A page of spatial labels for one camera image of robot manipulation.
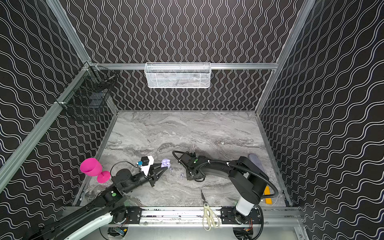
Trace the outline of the purple earbud charging case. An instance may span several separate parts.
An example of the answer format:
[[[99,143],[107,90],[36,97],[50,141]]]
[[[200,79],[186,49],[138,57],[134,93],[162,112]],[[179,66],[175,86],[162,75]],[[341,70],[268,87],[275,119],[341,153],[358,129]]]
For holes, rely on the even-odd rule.
[[[171,167],[171,160],[163,159],[162,162],[161,162],[161,167],[162,168],[167,167],[169,169]]]

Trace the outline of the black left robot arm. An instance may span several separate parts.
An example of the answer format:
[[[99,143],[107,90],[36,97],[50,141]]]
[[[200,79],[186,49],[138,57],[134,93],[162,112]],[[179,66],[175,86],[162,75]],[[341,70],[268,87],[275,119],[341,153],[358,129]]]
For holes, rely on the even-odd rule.
[[[44,227],[31,226],[24,240],[80,240],[94,230],[111,222],[126,223],[125,201],[127,194],[149,183],[153,187],[168,167],[161,164],[150,166],[145,175],[133,175],[128,169],[119,170],[112,177],[113,184],[100,192],[95,199],[77,211]]]

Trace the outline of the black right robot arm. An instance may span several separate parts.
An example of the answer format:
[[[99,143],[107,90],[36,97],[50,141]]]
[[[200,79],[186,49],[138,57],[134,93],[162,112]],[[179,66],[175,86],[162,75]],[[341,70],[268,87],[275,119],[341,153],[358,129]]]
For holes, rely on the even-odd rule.
[[[207,175],[227,178],[240,194],[235,209],[226,217],[237,224],[251,221],[250,213],[258,207],[263,199],[272,199],[279,195],[277,187],[269,177],[250,159],[239,157],[235,161],[214,160],[196,153],[172,151],[173,156],[181,164],[187,180],[203,182]]]

